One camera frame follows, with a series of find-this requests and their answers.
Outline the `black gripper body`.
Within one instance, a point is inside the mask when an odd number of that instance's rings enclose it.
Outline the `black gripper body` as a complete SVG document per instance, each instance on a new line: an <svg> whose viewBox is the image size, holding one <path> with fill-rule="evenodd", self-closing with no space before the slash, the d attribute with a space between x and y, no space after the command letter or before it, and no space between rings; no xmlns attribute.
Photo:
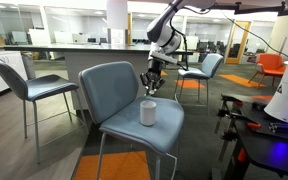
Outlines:
<svg viewBox="0 0 288 180"><path fill-rule="evenodd" d="M142 85L149 85L150 89L154 89L157 84L161 87L165 80L161 77L163 63L159 60L151 59L148 61L148 70L140 74Z"/></svg>

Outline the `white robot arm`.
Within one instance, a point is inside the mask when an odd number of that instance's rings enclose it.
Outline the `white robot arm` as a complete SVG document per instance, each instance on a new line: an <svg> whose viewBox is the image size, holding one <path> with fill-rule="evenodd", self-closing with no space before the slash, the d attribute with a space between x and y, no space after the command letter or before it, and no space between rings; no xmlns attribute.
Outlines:
<svg viewBox="0 0 288 180"><path fill-rule="evenodd" d="M176 64L177 61L167 57L174 52L181 43L179 34L169 25L170 19L181 9L192 6L200 9L210 9L216 0L173 0L147 27L147 37L152 42L151 57ZM273 118L288 123L288 64L278 88L264 111Z"/></svg>

